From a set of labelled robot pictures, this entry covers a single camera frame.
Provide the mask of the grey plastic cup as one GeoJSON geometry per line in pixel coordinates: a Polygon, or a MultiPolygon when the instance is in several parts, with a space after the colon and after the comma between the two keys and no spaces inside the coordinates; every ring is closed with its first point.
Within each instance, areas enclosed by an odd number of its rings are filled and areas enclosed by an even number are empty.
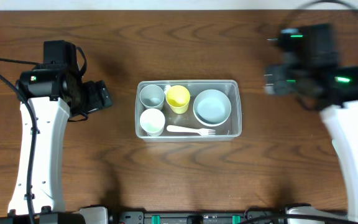
{"type": "Polygon", "coordinates": [[[147,85],[140,91],[140,101],[146,109],[161,110],[165,101],[165,94],[157,85],[147,85]]]}

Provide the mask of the white plastic cup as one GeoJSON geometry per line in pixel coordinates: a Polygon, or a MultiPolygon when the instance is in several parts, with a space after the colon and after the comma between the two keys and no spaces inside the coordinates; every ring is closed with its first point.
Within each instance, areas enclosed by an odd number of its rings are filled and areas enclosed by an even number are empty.
{"type": "Polygon", "coordinates": [[[165,127],[165,115],[158,109],[145,110],[140,116],[140,126],[149,136],[159,136],[165,127]]]}

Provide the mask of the clear plastic container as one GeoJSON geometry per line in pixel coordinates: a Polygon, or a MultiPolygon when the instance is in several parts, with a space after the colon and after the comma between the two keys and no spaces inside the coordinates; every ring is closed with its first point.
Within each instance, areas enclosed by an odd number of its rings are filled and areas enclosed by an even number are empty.
{"type": "Polygon", "coordinates": [[[230,141],[242,132],[242,111],[239,87],[234,80],[153,80],[142,81],[137,86],[135,100],[135,133],[138,138],[147,142],[189,142],[189,141],[230,141]],[[187,128],[205,128],[195,117],[193,112],[194,100],[202,91],[215,89],[224,93],[231,102],[231,114],[221,125],[214,127],[214,136],[201,136],[196,133],[171,133],[164,130],[159,136],[148,135],[140,125],[140,116],[145,110],[141,103],[140,92],[148,85],[157,85],[166,90],[171,86],[181,85],[187,88],[191,95],[190,105],[186,113],[176,114],[167,103],[164,103],[162,113],[168,125],[183,126],[187,128]]]}

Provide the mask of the grey bowl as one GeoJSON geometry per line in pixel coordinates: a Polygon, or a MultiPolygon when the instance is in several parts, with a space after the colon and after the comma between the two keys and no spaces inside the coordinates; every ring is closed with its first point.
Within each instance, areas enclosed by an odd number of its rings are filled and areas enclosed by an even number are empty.
{"type": "Polygon", "coordinates": [[[219,90],[205,90],[198,94],[193,103],[193,114],[224,113],[231,115],[232,107],[228,96],[219,90]]]}

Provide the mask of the white bowl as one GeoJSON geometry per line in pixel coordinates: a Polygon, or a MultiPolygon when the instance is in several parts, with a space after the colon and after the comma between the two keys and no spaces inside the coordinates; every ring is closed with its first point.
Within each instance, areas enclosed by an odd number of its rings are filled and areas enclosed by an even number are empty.
{"type": "Polygon", "coordinates": [[[226,115],[224,113],[214,113],[214,114],[195,113],[195,118],[202,125],[209,126],[209,127],[216,127],[216,126],[220,126],[223,123],[225,123],[228,120],[229,115],[226,115]]]}

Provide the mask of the yellow plastic cup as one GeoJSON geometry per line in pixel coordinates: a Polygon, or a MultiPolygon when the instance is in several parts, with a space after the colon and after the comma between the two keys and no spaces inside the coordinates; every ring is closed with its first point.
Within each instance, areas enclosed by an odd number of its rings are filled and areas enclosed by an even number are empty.
{"type": "Polygon", "coordinates": [[[188,110],[191,95],[187,88],[181,85],[167,85],[164,92],[166,102],[174,113],[183,114],[188,110]]]}

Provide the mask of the pink plastic fork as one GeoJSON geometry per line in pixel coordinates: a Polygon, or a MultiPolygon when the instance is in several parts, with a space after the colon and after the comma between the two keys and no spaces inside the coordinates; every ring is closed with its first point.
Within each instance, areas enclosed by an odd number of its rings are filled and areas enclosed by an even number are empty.
{"type": "Polygon", "coordinates": [[[214,136],[216,134],[216,131],[214,129],[194,129],[175,125],[168,125],[167,131],[171,133],[195,133],[199,134],[200,136],[214,136]]]}

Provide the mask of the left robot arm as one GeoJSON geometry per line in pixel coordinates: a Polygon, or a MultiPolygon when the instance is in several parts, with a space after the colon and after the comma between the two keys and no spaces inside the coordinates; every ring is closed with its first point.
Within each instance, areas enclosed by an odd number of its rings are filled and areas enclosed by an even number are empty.
{"type": "Polygon", "coordinates": [[[112,105],[103,81],[82,81],[83,71],[34,69],[16,83],[22,93],[19,170],[7,215],[0,223],[108,223],[104,206],[66,212],[62,188],[63,139],[74,116],[112,105]]]}

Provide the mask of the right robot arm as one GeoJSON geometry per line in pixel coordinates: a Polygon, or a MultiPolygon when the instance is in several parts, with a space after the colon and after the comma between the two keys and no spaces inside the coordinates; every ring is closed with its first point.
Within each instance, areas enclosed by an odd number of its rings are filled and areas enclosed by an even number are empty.
{"type": "Polygon", "coordinates": [[[348,199],[346,218],[358,222],[358,67],[271,65],[264,78],[270,95],[296,94],[315,101],[310,109],[319,112],[339,159],[348,199]]]}

